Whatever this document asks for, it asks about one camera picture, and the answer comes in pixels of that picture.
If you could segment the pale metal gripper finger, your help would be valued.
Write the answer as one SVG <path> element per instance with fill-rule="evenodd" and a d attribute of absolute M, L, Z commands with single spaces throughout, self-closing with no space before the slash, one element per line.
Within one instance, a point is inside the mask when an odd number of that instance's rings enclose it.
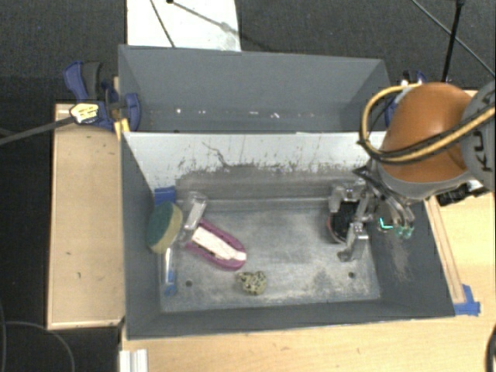
<path fill-rule="evenodd" d="M 352 222 L 346 232 L 346 246 L 337 253 L 341 262 L 359 260 L 363 256 L 365 246 L 369 241 L 369 234 L 362 222 Z"/>
<path fill-rule="evenodd" d="M 364 182 L 339 182 L 332 184 L 328 197 L 329 211 L 338 212 L 341 204 L 344 202 L 358 202 L 358 210 L 365 212 L 367 210 L 366 190 L 367 186 Z"/>

